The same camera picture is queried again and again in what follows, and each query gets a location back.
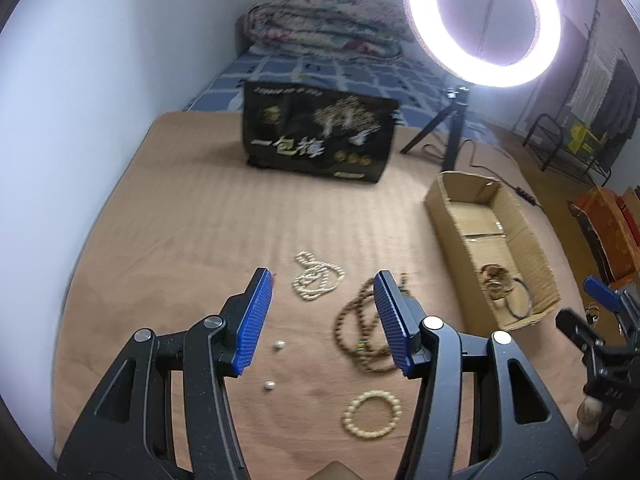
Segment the blue checkered bedsheet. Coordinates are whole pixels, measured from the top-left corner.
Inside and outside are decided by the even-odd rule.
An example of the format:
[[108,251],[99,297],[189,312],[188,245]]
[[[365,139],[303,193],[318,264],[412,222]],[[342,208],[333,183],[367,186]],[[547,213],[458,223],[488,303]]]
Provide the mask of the blue checkered bedsheet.
[[447,104],[443,76],[411,58],[396,62],[343,61],[250,49],[186,104],[199,112],[239,112],[247,81],[294,82],[399,102],[397,122],[423,128]]

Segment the black clothes rack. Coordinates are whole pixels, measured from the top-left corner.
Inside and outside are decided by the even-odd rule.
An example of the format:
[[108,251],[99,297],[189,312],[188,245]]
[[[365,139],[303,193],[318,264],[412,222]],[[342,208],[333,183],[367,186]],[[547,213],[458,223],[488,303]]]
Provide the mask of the black clothes rack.
[[542,171],[605,185],[639,129],[639,71],[602,0],[593,0],[589,22],[563,18],[562,25],[558,54],[527,109],[522,145]]

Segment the black snack bag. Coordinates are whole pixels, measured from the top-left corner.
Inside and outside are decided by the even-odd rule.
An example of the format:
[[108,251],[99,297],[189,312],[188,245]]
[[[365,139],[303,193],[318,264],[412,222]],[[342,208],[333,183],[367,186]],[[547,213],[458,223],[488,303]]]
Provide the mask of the black snack bag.
[[242,142],[250,166],[378,182],[399,103],[309,84],[247,81]]

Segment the dark hanging clothes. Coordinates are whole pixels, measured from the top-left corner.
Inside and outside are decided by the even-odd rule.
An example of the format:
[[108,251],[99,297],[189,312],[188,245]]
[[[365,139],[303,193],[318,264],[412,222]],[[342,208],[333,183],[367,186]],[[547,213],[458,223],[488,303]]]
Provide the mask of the dark hanging clothes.
[[639,81],[630,64],[617,61],[600,108],[601,130],[610,138],[630,139],[639,118]]

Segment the folded floral quilt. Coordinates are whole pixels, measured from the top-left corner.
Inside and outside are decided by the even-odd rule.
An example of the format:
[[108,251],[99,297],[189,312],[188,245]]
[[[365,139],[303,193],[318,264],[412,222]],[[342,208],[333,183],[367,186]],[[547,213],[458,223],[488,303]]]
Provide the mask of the folded floral quilt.
[[347,61],[396,61],[414,40],[404,11],[376,0],[264,0],[243,32],[264,49]]

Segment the open cardboard box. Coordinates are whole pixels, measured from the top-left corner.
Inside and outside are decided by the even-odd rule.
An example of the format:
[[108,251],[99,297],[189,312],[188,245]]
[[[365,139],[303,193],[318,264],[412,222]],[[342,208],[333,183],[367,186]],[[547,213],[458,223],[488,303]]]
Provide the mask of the open cardboard box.
[[[501,182],[446,171],[431,185],[424,204],[470,333],[519,330],[539,322],[560,302],[548,258],[518,199]],[[504,299],[489,298],[480,281],[485,264],[500,264],[528,285],[534,302],[531,316],[512,318]]]

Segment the orange patterned box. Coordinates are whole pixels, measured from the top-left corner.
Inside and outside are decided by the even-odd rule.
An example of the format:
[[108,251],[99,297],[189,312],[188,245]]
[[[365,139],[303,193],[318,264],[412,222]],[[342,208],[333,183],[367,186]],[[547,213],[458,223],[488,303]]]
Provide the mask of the orange patterned box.
[[618,195],[592,188],[568,210],[577,220],[596,260],[601,281],[619,289],[639,274],[639,188]]

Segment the striped white towel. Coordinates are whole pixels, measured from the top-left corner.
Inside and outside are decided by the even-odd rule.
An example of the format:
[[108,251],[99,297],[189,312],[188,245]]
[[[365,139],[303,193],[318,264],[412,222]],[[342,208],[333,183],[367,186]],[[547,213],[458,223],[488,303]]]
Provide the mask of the striped white towel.
[[572,114],[590,126],[604,100],[613,73],[599,55],[594,54],[586,63],[577,87],[568,102]]

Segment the yellow box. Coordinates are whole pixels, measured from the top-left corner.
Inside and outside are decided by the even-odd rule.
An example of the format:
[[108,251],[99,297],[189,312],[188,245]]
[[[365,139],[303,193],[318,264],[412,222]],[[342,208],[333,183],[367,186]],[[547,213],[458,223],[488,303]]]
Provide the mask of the yellow box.
[[582,158],[594,157],[604,145],[605,139],[598,138],[591,130],[579,120],[570,128],[570,142],[568,149],[576,156]]

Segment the dark blue bangle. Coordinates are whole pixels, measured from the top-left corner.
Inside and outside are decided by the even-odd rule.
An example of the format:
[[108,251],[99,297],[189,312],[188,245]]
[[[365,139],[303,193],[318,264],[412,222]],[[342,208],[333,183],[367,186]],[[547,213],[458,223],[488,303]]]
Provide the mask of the dark blue bangle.
[[512,318],[525,320],[533,313],[533,296],[528,285],[518,276],[513,278],[513,288],[503,300],[506,312]]

